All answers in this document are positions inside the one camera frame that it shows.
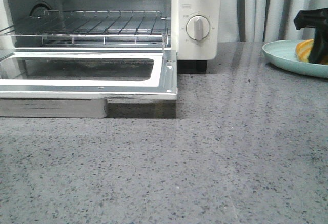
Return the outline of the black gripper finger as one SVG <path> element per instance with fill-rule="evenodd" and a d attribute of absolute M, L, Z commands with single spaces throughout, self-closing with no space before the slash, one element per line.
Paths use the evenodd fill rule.
<path fill-rule="evenodd" d="M 309 55 L 311 64 L 327 64 L 327 8 L 300 10 L 294 18 L 295 28 L 314 28 L 315 37 Z"/>

